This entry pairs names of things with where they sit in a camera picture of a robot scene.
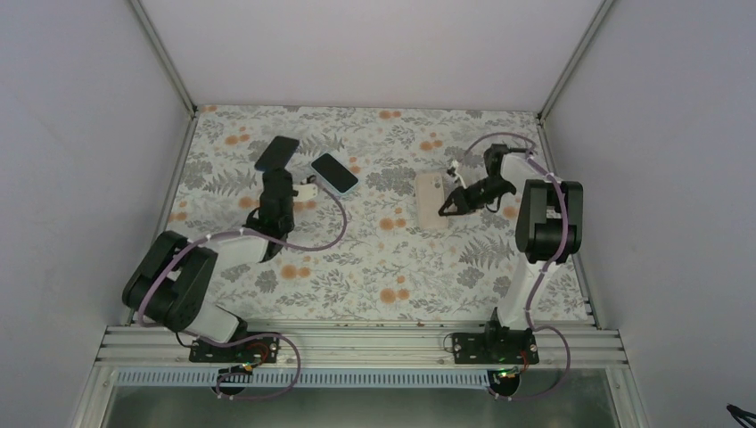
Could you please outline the beige phone case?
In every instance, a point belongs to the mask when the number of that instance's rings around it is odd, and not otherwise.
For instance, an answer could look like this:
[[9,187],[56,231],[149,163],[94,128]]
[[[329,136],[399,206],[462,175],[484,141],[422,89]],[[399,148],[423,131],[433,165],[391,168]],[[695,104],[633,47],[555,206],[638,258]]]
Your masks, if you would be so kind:
[[444,179],[440,173],[420,173],[415,178],[417,222],[423,230],[448,228],[448,219],[439,214],[445,202]]

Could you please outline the dark blue phone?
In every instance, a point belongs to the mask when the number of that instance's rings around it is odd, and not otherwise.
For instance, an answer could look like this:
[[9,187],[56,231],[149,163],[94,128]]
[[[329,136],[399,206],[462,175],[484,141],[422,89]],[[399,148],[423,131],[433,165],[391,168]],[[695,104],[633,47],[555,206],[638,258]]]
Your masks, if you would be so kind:
[[298,139],[276,136],[256,159],[254,168],[260,172],[284,169],[299,146]]

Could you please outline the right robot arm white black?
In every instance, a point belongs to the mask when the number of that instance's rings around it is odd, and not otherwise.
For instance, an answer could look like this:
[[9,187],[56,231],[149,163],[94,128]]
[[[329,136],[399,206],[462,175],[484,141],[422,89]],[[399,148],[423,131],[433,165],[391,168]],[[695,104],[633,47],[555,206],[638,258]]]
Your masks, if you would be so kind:
[[565,181],[540,165],[532,150],[493,144],[483,154],[486,176],[466,184],[460,163],[447,173],[456,188],[440,207],[442,217],[473,214],[508,194],[521,199],[514,230],[518,261],[509,289],[485,324],[482,348],[495,363],[518,350],[529,351],[535,333],[564,334],[551,325],[536,325],[531,311],[541,289],[582,242],[583,187]]

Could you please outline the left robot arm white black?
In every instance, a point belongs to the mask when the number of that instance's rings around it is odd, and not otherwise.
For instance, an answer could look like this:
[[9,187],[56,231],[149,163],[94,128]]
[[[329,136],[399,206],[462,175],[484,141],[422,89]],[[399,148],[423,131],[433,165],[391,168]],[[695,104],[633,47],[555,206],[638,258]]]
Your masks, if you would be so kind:
[[214,275],[228,268],[271,260],[294,228],[297,191],[292,175],[272,169],[262,176],[259,206],[238,230],[205,235],[197,242],[174,231],[161,233],[127,281],[122,302],[146,323],[212,341],[224,360],[248,349],[242,319],[206,300]]

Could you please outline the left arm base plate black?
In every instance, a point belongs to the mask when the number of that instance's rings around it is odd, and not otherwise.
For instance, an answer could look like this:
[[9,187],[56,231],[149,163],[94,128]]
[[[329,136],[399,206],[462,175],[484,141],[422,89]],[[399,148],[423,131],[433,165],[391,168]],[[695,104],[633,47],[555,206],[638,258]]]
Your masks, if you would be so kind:
[[279,345],[280,340],[277,337],[255,339],[233,347],[219,347],[203,341],[194,341],[188,360],[192,363],[273,364],[277,359]]

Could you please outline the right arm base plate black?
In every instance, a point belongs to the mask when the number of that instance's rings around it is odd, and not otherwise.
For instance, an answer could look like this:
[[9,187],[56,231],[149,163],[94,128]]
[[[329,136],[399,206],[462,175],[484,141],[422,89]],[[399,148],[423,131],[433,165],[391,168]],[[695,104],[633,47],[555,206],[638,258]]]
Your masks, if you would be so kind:
[[540,358],[533,332],[453,333],[452,353],[458,365],[536,365]]

